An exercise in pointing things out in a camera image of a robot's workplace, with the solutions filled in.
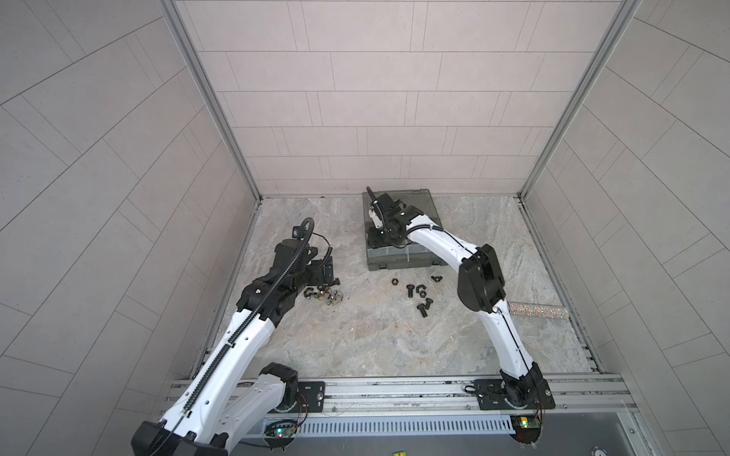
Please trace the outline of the grey compartment organizer box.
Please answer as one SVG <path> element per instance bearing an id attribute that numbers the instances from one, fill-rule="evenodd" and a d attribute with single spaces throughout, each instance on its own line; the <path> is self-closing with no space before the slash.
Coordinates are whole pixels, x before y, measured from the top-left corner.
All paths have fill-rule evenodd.
<path id="1" fill-rule="evenodd" d="M 407 238 L 407 226 L 417 215 L 428 216 L 441 226 L 433 197 L 428 189 L 399 191 L 366 191 L 362 193 L 365 222 L 366 260 L 370 271 L 447 266 L 428 248 Z M 391 223 L 377 227 L 371 214 L 373 201 L 380 203 L 383 215 L 391 217 Z"/>

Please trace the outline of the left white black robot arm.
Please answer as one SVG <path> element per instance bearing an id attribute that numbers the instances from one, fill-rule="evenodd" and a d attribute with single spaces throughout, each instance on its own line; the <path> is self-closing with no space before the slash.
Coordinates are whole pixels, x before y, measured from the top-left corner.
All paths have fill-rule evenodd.
<path id="1" fill-rule="evenodd" d="M 274 264 L 243 289 L 224 336 L 205 367 L 157 421 L 144 421 L 131 439 L 136 455 L 227 455 L 271 410 L 298 404 L 298 373 L 271 363 L 254 385 L 231 396 L 249 364 L 307 287 L 338 284 L 332 254 L 317 257 L 305 239 L 285 239 Z"/>

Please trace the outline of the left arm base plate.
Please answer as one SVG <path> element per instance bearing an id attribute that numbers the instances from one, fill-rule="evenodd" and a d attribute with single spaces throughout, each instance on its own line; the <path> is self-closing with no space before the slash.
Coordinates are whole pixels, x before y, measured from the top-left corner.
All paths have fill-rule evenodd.
<path id="1" fill-rule="evenodd" d="M 304 381 L 286 384 L 281 404 L 275 408 L 278 413 L 322 412 L 326 383 L 323 381 Z"/>

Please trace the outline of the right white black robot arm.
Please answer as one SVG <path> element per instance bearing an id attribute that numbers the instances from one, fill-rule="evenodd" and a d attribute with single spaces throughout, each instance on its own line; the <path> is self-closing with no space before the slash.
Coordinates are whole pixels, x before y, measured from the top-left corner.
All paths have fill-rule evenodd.
<path id="1" fill-rule="evenodd" d="M 456 237 L 422 210 L 387 193 L 376 195 L 371 188 L 366 191 L 371 199 L 369 217 L 391 245 L 402 248 L 415 242 L 456 271 L 458 298 L 477 313 L 498 356 L 502 383 L 492 397 L 517 410 L 553 409 L 549 384 L 511 318 L 495 250 L 488 244 L 478 246 Z"/>

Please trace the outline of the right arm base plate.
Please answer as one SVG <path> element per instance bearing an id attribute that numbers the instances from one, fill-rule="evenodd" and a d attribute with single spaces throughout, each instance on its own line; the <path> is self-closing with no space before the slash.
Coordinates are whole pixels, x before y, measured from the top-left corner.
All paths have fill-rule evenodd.
<path id="1" fill-rule="evenodd" d="M 477 399 L 480 410 L 554 410 L 549 382 L 540 379 L 506 382 L 503 379 L 477 379 L 464 387 Z"/>

